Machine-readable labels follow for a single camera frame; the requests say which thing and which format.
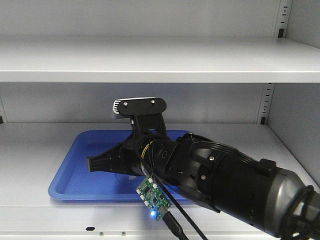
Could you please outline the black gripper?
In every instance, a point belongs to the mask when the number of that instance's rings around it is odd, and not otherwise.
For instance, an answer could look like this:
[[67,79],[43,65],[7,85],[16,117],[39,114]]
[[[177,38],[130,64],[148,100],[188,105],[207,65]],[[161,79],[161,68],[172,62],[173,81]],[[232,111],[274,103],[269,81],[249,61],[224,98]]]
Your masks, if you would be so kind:
[[90,172],[122,173],[121,160],[124,160],[134,175],[155,174],[164,178],[179,144],[179,137],[172,140],[166,134],[151,130],[140,136],[133,132],[122,142],[121,148],[116,146],[99,155],[88,156],[87,167]]

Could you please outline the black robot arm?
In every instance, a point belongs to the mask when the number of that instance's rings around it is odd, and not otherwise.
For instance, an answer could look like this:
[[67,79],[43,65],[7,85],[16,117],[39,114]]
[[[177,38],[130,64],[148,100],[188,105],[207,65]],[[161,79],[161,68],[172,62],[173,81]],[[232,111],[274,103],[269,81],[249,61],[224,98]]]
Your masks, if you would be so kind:
[[193,133],[132,133],[87,159],[92,172],[152,175],[198,206],[282,240],[320,237],[320,195],[293,171]]

